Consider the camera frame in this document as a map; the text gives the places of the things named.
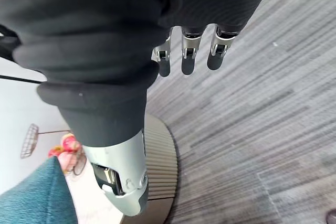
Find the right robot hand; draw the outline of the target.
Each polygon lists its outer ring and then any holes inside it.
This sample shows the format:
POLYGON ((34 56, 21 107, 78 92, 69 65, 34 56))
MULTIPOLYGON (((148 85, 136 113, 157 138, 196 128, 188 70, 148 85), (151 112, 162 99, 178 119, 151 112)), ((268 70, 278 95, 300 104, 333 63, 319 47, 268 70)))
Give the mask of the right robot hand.
POLYGON ((207 66, 217 70, 261 1, 1 0, 1 57, 46 77, 38 95, 58 108, 110 202, 136 216, 149 194, 147 90, 170 74, 172 28, 189 75, 213 24, 207 66))

